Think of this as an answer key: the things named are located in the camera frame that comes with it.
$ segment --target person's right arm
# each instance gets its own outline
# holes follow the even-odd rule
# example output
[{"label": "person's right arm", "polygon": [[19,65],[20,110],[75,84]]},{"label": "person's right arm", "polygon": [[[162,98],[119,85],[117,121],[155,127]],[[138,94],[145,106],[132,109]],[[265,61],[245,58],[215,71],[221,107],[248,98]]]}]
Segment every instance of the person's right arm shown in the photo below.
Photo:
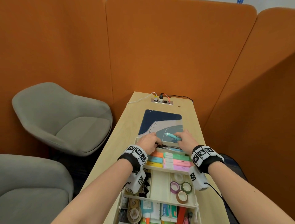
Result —
[{"label": "person's right arm", "polygon": [[[180,148],[190,155],[199,145],[187,130],[175,135],[182,139],[178,141]],[[210,164],[208,172],[240,224],[295,224],[274,202],[222,162]]]}]

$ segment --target gray chair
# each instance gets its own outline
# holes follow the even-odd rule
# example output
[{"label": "gray chair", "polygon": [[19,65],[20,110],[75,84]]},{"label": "gray chair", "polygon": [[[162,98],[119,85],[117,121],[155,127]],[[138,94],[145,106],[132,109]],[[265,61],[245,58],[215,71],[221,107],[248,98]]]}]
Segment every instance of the gray chair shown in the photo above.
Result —
[{"label": "gray chair", "polygon": [[0,154],[0,223],[49,224],[72,200],[73,191],[61,163]]},{"label": "gray chair", "polygon": [[106,140],[113,122],[106,103],[73,95],[52,82],[20,91],[12,105],[31,135],[71,155],[92,154]]}]

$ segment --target forearm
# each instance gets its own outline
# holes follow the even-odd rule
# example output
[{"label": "forearm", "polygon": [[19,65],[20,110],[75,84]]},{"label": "forearm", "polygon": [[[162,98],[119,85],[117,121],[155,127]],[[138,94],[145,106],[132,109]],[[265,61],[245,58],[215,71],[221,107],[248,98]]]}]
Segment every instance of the forearm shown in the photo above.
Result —
[{"label": "forearm", "polygon": [[102,224],[132,169],[126,159],[115,162],[72,200],[52,224]]},{"label": "forearm", "polygon": [[208,172],[241,224],[295,223],[268,197],[223,163],[212,163]]}]

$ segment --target wooden table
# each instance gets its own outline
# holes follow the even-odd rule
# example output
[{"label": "wooden table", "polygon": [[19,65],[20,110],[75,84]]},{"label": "wooden table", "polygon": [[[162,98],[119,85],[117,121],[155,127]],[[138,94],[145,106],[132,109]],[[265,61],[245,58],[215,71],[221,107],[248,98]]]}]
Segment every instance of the wooden table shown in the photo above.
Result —
[{"label": "wooden table", "polygon": [[[147,95],[147,93],[134,92],[129,102],[136,101]],[[110,167],[128,145],[134,144],[146,109],[182,115],[183,127],[191,132],[199,144],[206,145],[191,100],[173,97],[171,101],[173,101],[174,105],[163,105],[150,102],[151,98],[152,96],[126,106],[82,190]],[[207,179],[217,189],[210,175],[207,175]],[[205,191],[196,191],[196,196],[202,224],[229,224],[223,201],[213,189],[208,188]],[[116,220],[116,216],[118,216],[118,202],[119,197],[112,206],[104,224],[111,224]]]}]

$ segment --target power outlet strip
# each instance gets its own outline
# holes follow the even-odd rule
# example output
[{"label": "power outlet strip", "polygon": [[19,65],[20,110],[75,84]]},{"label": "power outlet strip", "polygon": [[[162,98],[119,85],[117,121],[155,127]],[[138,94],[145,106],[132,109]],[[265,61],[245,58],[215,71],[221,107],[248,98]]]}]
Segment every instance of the power outlet strip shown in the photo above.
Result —
[{"label": "power outlet strip", "polygon": [[153,103],[161,103],[161,104],[173,105],[173,101],[170,101],[170,103],[167,100],[163,100],[163,102],[159,102],[159,100],[155,101],[154,98],[151,98],[150,101],[153,102]]}]

